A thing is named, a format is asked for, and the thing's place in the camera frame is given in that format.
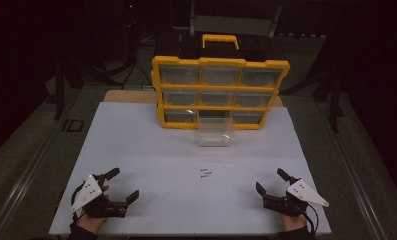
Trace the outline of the grey metal rail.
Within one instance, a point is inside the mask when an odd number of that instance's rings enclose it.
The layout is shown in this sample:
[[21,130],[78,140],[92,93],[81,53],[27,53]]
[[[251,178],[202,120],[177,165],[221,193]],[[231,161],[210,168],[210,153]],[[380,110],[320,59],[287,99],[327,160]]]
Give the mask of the grey metal rail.
[[4,201],[4,204],[0,209],[0,235],[6,229],[10,219],[13,217],[19,205],[23,201],[26,193],[28,192],[32,181],[43,162],[47,148],[53,141],[54,136],[55,132],[49,132],[41,141],[41,144],[34,153],[30,162],[27,164],[27,167],[18,178],[6,200]]
[[357,202],[360,213],[365,221],[372,240],[388,240],[385,230],[379,222],[378,216],[375,212],[375,209],[373,208],[373,204],[369,199],[367,191],[365,190],[365,187],[356,172],[342,138],[331,127],[331,124],[328,120],[329,110],[324,103],[317,103],[316,108],[320,117],[322,118],[325,129],[330,135],[330,138],[333,140],[335,148],[339,153],[340,161],[343,165],[348,185],[353,192],[354,198]]

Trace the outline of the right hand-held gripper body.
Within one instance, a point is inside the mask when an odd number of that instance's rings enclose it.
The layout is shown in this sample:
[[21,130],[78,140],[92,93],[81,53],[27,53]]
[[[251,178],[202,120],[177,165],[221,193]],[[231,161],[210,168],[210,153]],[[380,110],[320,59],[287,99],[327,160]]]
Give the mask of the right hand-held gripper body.
[[264,208],[290,217],[304,214],[310,203],[329,206],[329,202],[303,180],[287,187],[284,197],[271,196],[266,192],[262,193],[262,197]]

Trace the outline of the black tripod stand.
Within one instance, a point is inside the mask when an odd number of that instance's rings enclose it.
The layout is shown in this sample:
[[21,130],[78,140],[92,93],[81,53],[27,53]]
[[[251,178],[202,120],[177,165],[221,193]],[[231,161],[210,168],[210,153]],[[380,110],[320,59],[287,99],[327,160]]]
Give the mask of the black tripod stand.
[[140,46],[136,0],[118,0],[123,26],[122,88],[145,90],[151,88],[148,74],[137,57]]

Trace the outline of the black rectangular floor bracket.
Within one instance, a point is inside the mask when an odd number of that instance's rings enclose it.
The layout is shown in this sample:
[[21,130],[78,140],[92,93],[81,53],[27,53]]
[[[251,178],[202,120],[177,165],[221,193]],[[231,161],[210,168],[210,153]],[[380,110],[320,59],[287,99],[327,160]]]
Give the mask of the black rectangular floor bracket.
[[84,127],[83,120],[66,119],[61,131],[62,132],[81,132],[83,130],[83,127]]

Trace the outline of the black metal stand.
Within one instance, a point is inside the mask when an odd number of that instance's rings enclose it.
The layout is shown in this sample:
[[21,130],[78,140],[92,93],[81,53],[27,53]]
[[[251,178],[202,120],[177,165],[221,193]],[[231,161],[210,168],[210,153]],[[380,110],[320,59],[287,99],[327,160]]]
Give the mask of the black metal stand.
[[319,84],[313,93],[316,102],[325,101],[330,97],[330,109],[328,115],[328,122],[332,130],[338,132],[338,117],[340,115],[340,91],[341,91],[341,77],[335,68],[323,71],[319,75]]

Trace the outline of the white foam board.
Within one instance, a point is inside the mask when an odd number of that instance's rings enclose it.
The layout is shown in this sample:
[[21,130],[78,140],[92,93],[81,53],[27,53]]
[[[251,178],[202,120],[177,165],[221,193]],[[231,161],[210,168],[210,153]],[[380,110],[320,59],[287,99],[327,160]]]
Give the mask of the white foam board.
[[[255,186],[282,196],[287,184],[277,174],[313,178],[287,109],[274,108],[261,130],[238,131],[229,147],[199,147],[188,130],[164,129],[152,104],[99,104],[52,222],[53,235],[66,235],[70,200],[90,174],[119,168],[108,194],[139,198],[124,218],[111,218],[101,232],[113,236],[266,235],[281,229]],[[205,172],[212,172],[201,178]]]

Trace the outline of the clear plastic drawer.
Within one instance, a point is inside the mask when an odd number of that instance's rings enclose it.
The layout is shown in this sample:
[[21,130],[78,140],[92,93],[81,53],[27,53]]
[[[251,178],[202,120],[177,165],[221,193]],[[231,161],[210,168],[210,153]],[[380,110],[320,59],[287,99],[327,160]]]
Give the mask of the clear plastic drawer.
[[235,135],[233,119],[230,117],[206,117],[198,121],[196,144],[200,147],[228,147]]

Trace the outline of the person's right hand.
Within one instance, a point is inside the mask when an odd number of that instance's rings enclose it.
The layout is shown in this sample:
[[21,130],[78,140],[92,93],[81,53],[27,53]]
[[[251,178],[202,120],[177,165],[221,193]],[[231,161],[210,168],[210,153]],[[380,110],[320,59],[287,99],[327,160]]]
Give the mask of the person's right hand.
[[282,215],[281,220],[285,231],[293,231],[307,226],[307,219],[303,215],[296,217]]

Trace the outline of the person's left hand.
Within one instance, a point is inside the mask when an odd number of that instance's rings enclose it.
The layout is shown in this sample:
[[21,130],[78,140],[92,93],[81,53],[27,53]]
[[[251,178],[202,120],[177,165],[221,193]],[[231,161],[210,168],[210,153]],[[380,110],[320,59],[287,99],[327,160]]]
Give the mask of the person's left hand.
[[106,218],[92,218],[84,214],[78,219],[76,225],[97,235],[106,221]]

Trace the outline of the set of clear organizer bins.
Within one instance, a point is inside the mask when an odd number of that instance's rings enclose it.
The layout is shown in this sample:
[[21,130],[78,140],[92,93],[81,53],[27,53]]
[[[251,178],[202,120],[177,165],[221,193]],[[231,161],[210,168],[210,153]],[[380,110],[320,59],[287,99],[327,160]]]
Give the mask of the set of clear organizer bins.
[[203,118],[227,118],[237,130],[260,129],[285,76],[279,68],[170,66],[154,80],[165,128],[196,129]]

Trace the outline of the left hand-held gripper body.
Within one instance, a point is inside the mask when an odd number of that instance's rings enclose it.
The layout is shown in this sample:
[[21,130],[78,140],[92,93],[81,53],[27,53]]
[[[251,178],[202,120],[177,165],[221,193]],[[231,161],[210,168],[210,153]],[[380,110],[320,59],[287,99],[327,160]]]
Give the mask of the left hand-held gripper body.
[[89,175],[76,188],[71,199],[71,212],[75,219],[79,219],[78,211],[83,211],[92,218],[124,218],[127,211],[125,202],[111,202],[105,197],[104,182],[98,180],[99,175]]

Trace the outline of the yellow black organizer case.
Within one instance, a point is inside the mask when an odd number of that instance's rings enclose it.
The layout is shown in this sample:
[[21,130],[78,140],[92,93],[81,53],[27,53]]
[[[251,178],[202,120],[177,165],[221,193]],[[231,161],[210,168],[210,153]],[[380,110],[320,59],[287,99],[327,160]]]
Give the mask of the yellow black organizer case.
[[[163,65],[279,68],[285,71],[284,78],[290,70],[285,55],[270,38],[215,34],[204,34],[200,37],[161,35],[152,59],[153,88],[159,68]],[[155,91],[158,103],[158,93],[156,89]]]

